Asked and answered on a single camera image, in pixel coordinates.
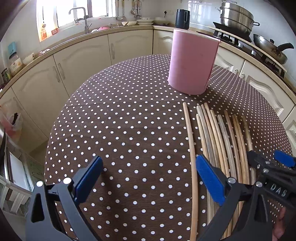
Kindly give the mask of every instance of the metal screw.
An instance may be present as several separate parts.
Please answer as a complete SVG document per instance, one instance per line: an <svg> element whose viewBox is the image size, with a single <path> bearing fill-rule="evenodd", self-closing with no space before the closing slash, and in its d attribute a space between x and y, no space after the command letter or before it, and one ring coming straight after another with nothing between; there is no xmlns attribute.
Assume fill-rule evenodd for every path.
<svg viewBox="0 0 296 241"><path fill-rule="evenodd" d="M256 186L261 188L263 185L262 185L262 182L256 182Z"/></svg>
<svg viewBox="0 0 296 241"><path fill-rule="evenodd" d="M228 180L227 180L229 183L231 183L231 184L234 184L234 183L236 183L236 179L235 178L233 178L233 177L230 177L230 178L228 178Z"/></svg>
<svg viewBox="0 0 296 241"><path fill-rule="evenodd" d="M36 186L37 186L37 187L42 187L42 186L43 186L43 182L42 182L42 181L38 181L38 182L36 183Z"/></svg>
<svg viewBox="0 0 296 241"><path fill-rule="evenodd" d="M70 184L72 182L72 179L69 178L69 177L66 177L64 180L63 180L63 183L64 184Z"/></svg>

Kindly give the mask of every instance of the countertop edge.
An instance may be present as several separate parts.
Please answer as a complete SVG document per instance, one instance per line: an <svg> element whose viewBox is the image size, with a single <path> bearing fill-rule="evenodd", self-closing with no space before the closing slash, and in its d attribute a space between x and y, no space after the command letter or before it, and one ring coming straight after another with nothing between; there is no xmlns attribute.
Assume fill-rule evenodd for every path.
<svg viewBox="0 0 296 241"><path fill-rule="evenodd" d="M62 44L57 45L56 47L52 48L45 54L43 54L40 57L37 57L33 62L30 64L26 65L20 72L18 72L12 79L11 81L4 87L4 89L0 92L0 98L5 94L5 92L23 75L25 74L28 70L33 68L35 65L39 64L41 61L45 60L46 58L50 57L51 55L67 48L70 47L74 44L77 44L82 41L89 40L91 38L103 36L106 34L112 34L112 33L118 33L122 31L131 31L131 30L145 30L145 29L151 29L151 30L163 30L163 31L170 31L173 32L174 27L167 27L167 26L130 26L130 27L119 27L119 28L112 28L112 29L107 29L107 30L102 30L86 35L82 35L79 37L76 37L74 39L68 40ZM190 28L190 31L195 31L199 33L204 33L204 34L210 34L210 31L198 29L198 28ZM271 70L269 70L266 66L264 66L262 63L248 55L247 53L235 48L234 46L231 46L225 42L220 42L219 44L222 48L225 48L242 58L246 59L250 63L254 64L256 67L258 67L260 70L262 70L265 74L267 74L270 78L272 78L284 91L285 93L291 98L291 100L296 104L296 95L293 93L293 91L296 92L296 89L293 88L292 84L287 83L290 88L293 89L293 91L287 86L287 84L282 81L279 77L277 77Z"/></svg>

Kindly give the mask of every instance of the blue gripper pad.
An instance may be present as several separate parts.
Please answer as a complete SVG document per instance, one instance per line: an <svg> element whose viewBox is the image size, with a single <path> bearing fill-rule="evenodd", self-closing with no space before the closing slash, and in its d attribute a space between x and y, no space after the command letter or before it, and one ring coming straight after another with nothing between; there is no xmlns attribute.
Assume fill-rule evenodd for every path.
<svg viewBox="0 0 296 241"><path fill-rule="evenodd" d="M284 164L287 167L295 166L295 157L290 156L282 151L275 150L274 159L276 159L277 161L279 161L280 163Z"/></svg>
<svg viewBox="0 0 296 241"><path fill-rule="evenodd" d="M81 173L85 173L75 187L74 202L76 204L84 203L86 201L103 170L103 160L99 156L96 156L95 160L93 160L90 165L80 170Z"/></svg>
<svg viewBox="0 0 296 241"><path fill-rule="evenodd" d="M222 185L212 168L214 167L210 166L207 159L203 155L197 156L196 169L198 171L198 174L201 176L213 200L219 203L220 206L222 206L225 201L224 186Z"/></svg>

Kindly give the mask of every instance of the polka dot tablecloth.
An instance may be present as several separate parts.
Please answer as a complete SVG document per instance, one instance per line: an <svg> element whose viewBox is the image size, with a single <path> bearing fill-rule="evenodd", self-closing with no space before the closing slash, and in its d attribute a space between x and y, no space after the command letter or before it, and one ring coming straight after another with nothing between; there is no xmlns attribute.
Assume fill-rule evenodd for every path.
<svg viewBox="0 0 296 241"><path fill-rule="evenodd" d="M275 149L292 153L276 113L244 80L214 66L206 91L190 96L170 87L169 65L169 55L153 55L101 71L71 96L52 128L47 184L73 177L95 155L103 159L104 171L80 205L103 240L189 240L192 186L183 102L197 154L202 151L196 105L204 102L222 116L224 110L245 115L254 149L267 159L273 161ZM207 198L198 178L202 233ZM57 208L68 235L75 237L62 207Z"/></svg>

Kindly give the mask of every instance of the kitchen cabinet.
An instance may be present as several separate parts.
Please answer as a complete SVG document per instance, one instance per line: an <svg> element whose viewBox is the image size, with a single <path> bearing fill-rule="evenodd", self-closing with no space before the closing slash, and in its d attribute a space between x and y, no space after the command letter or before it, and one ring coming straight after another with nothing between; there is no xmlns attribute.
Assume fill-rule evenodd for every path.
<svg viewBox="0 0 296 241"><path fill-rule="evenodd" d="M173 45L173 32L154 30L153 54L171 54Z"/></svg>
<svg viewBox="0 0 296 241"><path fill-rule="evenodd" d="M108 38L112 64L152 54L152 29L108 34Z"/></svg>
<svg viewBox="0 0 296 241"><path fill-rule="evenodd" d="M9 109L11 113L18 112L21 114L22 130L20 139L15 141L15 143L24 151L29 153L48 140L24 110L11 88L1 97L0 105L4 109Z"/></svg>
<svg viewBox="0 0 296 241"><path fill-rule="evenodd" d="M53 56L28 70L12 85L12 90L35 124L49 137L69 98Z"/></svg>
<svg viewBox="0 0 296 241"><path fill-rule="evenodd" d="M257 89L274 109L281 122L291 112L294 104L289 96L269 76L245 60L240 77Z"/></svg>
<svg viewBox="0 0 296 241"><path fill-rule="evenodd" d="M108 36L74 44L54 54L64 86L71 96L88 78L110 67Z"/></svg>
<svg viewBox="0 0 296 241"><path fill-rule="evenodd" d="M219 46L215 64L235 74L239 74L244 64L244 59L237 54Z"/></svg>
<svg viewBox="0 0 296 241"><path fill-rule="evenodd" d="M296 156L296 107L294 106L291 113L283 122L288 139L291 143L293 156Z"/></svg>

